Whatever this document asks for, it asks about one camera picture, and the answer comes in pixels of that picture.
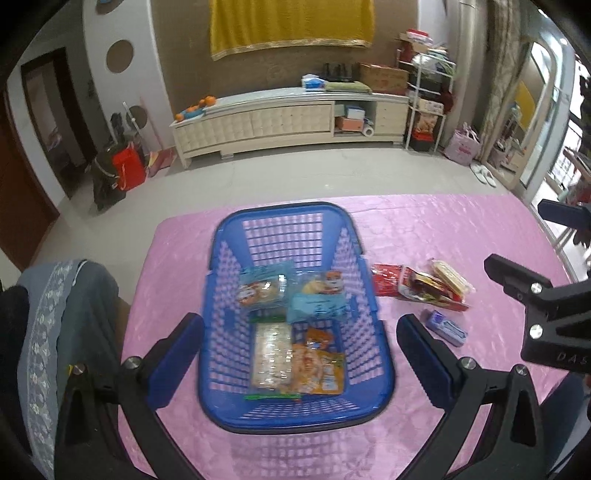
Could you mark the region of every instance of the gold trim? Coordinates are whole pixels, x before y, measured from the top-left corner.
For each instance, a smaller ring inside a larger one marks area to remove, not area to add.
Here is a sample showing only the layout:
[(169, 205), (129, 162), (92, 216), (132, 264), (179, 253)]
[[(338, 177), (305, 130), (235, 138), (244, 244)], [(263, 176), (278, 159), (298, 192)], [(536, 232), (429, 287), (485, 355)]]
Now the gold trim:
[(244, 53), (247, 51), (265, 50), (266, 48), (281, 48), (281, 47), (365, 47), (370, 48), (371, 42), (366, 40), (335, 40), (333, 38), (304, 38), (302, 40), (281, 40), (270, 41), (266, 43), (257, 43), (254, 45), (244, 45), (242, 47), (227, 48), (218, 53), (212, 53), (213, 60), (222, 59), (228, 55), (235, 53)]

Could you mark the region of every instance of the white cabinet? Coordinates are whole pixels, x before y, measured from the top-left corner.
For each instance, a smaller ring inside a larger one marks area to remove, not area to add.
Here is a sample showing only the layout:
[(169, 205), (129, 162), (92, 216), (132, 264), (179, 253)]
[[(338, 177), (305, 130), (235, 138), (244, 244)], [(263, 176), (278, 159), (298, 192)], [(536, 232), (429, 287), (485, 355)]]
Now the white cabinet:
[[(347, 100), (375, 102), (374, 137), (335, 135), (335, 102)], [(175, 122), (171, 128), (181, 162), (188, 168), (193, 157), (215, 151), (226, 156), (290, 145), (401, 142), (407, 111), (408, 98), (397, 95), (277, 89), (218, 99), (205, 116)]]

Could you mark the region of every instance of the blue gripper pad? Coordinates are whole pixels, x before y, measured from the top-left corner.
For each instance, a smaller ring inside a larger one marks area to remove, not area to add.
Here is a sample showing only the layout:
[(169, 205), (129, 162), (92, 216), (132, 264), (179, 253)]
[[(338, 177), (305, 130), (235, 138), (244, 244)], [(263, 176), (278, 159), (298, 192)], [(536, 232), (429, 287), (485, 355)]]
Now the blue gripper pad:
[[(428, 338), (422, 336), (419, 329), (422, 329)], [(457, 378), (452, 378), (449, 367), (444, 366), (428, 342), (433, 342), (433, 346), (438, 350), (439, 354), (445, 356), (443, 360), (447, 361), (448, 364), (452, 358), (455, 359), (454, 364), (457, 362), (455, 355), (441, 340), (433, 339), (431, 334), (412, 314), (400, 317), (396, 327), (396, 338), (432, 405), (445, 411), (450, 410), (455, 403), (454, 391), (457, 387), (455, 382), (460, 381), (459, 375)], [(446, 355), (441, 346), (451, 356)]]

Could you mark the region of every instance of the beige curtain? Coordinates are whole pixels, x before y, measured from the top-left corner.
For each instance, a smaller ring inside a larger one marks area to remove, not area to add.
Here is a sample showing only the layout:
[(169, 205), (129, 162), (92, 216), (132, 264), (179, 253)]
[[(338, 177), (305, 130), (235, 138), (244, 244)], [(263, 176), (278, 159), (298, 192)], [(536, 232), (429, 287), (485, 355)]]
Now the beige curtain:
[(521, 15), (519, 0), (493, 0), (494, 28), (492, 38), (495, 70), (492, 79), (491, 97), (486, 108), (480, 140), (481, 160), (491, 153), (496, 138), (493, 129), (501, 113), (501, 105), (508, 93), (515, 70), (519, 66), (519, 44), (521, 38)]

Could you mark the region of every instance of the white slipper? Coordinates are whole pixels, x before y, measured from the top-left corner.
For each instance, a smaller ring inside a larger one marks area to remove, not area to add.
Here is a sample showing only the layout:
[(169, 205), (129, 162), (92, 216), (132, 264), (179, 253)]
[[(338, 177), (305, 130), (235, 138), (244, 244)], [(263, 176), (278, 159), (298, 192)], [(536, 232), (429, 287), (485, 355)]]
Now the white slipper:
[(476, 175), (476, 178), (480, 183), (483, 183), (484, 185), (488, 183), (486, 181), (486, 177), (482, 174), (482, 165), (473, 161), (470, 163), (470, 170), (472, 170), (472, 173)]
[(495, 182), (495, 178), (492, 176), (491, 171), (486, 168), (484, 165), (482, 165), (480, 167), (480, 172), (484, 175), (484, 178), (486, 179), (486, 182), (493, 187), (494, 189), (496, 188), (496, 182)]

